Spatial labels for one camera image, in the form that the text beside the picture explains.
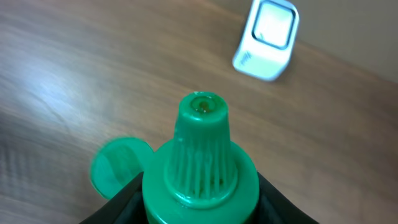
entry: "green flip lid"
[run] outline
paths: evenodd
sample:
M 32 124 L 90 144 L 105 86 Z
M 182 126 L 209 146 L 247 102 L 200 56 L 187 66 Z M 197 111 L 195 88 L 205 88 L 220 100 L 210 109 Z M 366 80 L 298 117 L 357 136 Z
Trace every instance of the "green flip lid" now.
M 154 152 L 143 140 L 113 139 L 105 144 L 91 163 L 91 183 L 105 199 L 111 199 L 150 164 Z

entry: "white object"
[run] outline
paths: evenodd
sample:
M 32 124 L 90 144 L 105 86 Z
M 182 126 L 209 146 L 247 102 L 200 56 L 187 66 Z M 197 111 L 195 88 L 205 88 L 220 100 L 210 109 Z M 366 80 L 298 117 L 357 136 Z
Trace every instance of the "white object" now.
M 253 0 L 234 68 L 266 81 L 276 79 L 292 55 L 299 14 L 285 0 Z

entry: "white box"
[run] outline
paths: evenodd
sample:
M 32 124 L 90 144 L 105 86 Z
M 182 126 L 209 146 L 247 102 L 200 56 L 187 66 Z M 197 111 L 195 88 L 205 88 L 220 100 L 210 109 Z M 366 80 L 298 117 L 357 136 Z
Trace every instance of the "white box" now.
M 265 81 L 275 80 L 289 63 L 298 26 L 299 14 L 292 3 L 253 0 L 234 68 Z

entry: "green cap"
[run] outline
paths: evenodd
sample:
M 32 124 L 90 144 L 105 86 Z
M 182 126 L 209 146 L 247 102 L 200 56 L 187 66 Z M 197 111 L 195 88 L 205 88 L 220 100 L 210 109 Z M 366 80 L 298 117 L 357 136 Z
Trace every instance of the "green cap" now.
M 145 169 L 142 192 L 150 223 L 245 223 L 259 197 L 250 157 L 229 137 L 228 107 L 214 93 L 180 103 L 174 138 Z
M 115 196 L 150 164 L 154 152 L 138 138 L 119 138 L 105 144 L 91 163 L 91 183 L 106 199 Z

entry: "wooden table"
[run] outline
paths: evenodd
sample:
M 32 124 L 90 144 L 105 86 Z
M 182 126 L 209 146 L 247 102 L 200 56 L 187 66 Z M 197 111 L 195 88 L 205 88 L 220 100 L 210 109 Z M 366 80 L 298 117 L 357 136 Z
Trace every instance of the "wooden table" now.
M 398 85 L 300 41 L 276 82 L 236 72 L 250 4 L 0 0 L 0 223 L 82 221 L 105 203 L 97 148 L 157 149 L 195 90 L 225 98 L 232 139 L 314 219 L 396 223 Z

